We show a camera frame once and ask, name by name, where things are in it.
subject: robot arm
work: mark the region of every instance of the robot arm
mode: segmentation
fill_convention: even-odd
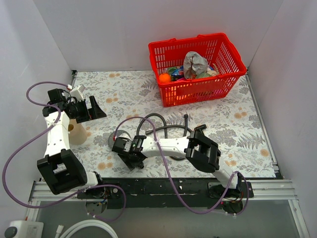
[[[94,186],[101,178],[95,172],[86,172],[83,165],[69,148],[68,125],[70,119],[76,119],[78,123],[88,120],[104,118],[106,114],[98,106],[95,97],[90,97],[92,108],[87,109],[82,91],[84,87],[78,86],[70,91],[70,97],[66,98],[61,89],[53,89],[48,92],[50,102],[61,110],[59,121],[48,132],[47,148],[44,158],[38,160],[37,166],[52,193],[67,192],[72,188],[78,189]],[[52,107],[45,107],[43,115],[47,127],[54,124],[58,111]]]
[[[160,139],[160,146],[165,156],[186,158],[199,171],[212,173],[223,187],[227,187],[233,173],[221,158],[218,144],[199,131],[192,131],[190,136],[175,139]],[[157,143],[144,135],[135,136],[131,141],[127,137],[118,137],[112,151],[118,153],[130,170],[143,168],[143,160],[160,156]],[[241,180],[237,175],[231,181],[230,189],[240,189]]]

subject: leaf pattern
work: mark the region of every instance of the leaf pattern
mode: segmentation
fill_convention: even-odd
[[[188,127],[206,124],[205,135],[219,144],[221,156],[234,171],[246,177],[275,177],[272,160],[267,147],[262,125],[254,106],[248,82],[241,77],[227,97],[176,107],[163,108],[155,75],[152,71],[79,72],[75,85],[86,87],[84,96],[94,95],[104,119],[83,123],[87,140],[82,145],[71,145],[71,149],[88,171],[96,171],[110,178],[165,178],[162,158],[157,156],[144,161],[143,169],[130,171],[119,156],[111,151],[108,138],[116,126],[132,116],[160,113],[167,124],[184,124],[188,114]],[[159,118],[151,118],[155,126],[162,126]],[[120,130],[131,136],[136,133],[140,119],[129,120]],[[152,129],[148,122],[141,127],[140,134]],[[183,130],[168,130],[169,138],[183,135]],[[197,171],[187,160],[175,161],[166,158],[174,178],[210,178],[211,174]]]

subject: white hose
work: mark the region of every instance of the white hose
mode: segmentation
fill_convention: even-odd
[[[64,234],[61,235],[60,238],[70,238],[73,234],[75,234],[80,229],[83,229],[85,227],[99,227],[104,229],[106,232],[108,232],[112,238],[118,238],[115,231],[112,229],[111,226],[109,226],[107,223],[104,223],[99,220],[85,220],[79,223],[76,223],[75,225],[68,228]]]

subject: gray floor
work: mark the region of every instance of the gray floor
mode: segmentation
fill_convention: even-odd
[[[117,210],[106,210],[114,217]],[[63,202],[41,209],[42,237],[53,238],[58,224],[65,229],[91,219],[84,202]],[[118,221],[110,223],[119,238],[297,238],[299,237],[287,201],[251,201],[246,211],[234,219],[220,214],[196,215],[186,208],[130,208]],[[72,238],[110,237],[99,228],[86,228]]]

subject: white wall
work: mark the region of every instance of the white wall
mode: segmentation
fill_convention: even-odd
[[[283,174],[293,179],[311,237],[317,237],[317,0],[284,0],[250,76]]]
[[[0,170],[11,153],[46,128],[42,108],[30,104],[25,92],[32,84],[51,80],[70,82],[71,71],[32,0],[0,0]],[[48,101],[47,87],[32,98]],[[10,190],[28,201],[39,173],[46,137],[22,150],[9,166]],[[15,204],[0,186],[0,237],[11,220],[24,220],[26,209]]]
[[[34,0],[71,69],[151,69],[148,43],[224,32],[249,65],[282,0]]]

